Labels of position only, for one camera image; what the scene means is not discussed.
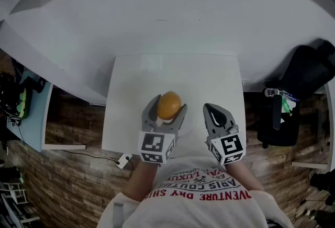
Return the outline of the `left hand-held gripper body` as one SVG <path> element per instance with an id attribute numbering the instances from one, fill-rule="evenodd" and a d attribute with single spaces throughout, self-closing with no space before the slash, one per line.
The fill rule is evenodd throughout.
<path id="1" fill-rule="evenodd" d="M 142 161 L 165 164 L 176 147 L 181 122 L 172 120 L 160 126 L 149 119 L 142 121 L 139 132 L 138 151 Z"/>

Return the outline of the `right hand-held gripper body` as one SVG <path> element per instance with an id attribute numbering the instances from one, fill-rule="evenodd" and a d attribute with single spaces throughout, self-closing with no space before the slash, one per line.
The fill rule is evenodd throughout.
<path id="1" fill-rule="evenodd" d="M 245 155 L 245 147 L 240 140 L 240 132 L 236 124 L 227 129 L 224 127 L 209 129 L 206 144 L 222 166 L 239 161 Z"/>

